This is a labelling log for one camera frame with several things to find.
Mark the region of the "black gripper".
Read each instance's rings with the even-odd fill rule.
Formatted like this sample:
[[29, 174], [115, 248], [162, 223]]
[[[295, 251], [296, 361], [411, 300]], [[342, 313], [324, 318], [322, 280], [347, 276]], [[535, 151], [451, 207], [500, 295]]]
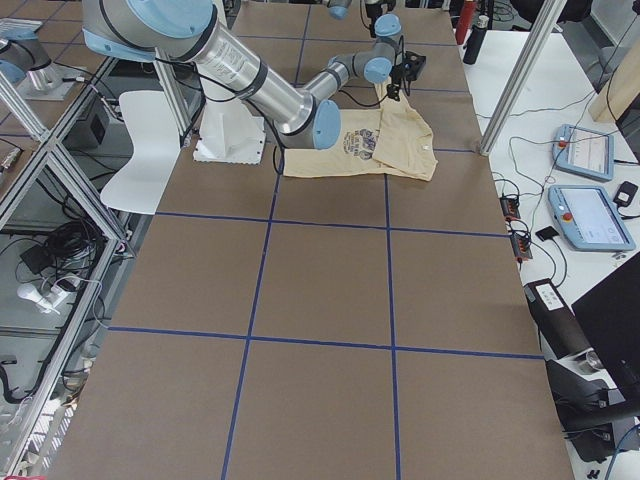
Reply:
[[390, 84], [386, 86], [387, 98], [396, 102], [400, 101], [400, 87], [405, 82], [406, 66], [405, 52], [401, 50], [397, 55], [390, 73]]

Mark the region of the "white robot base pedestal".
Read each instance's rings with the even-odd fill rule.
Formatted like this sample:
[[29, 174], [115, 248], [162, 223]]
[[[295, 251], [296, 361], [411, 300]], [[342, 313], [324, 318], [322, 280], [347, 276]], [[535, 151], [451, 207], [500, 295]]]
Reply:
[[201, 79], [206, 104], [199, 140], [194, 151], [197, 162], [257, 165], [265, 147], [265, 126], [241, 100], [208, 80]]

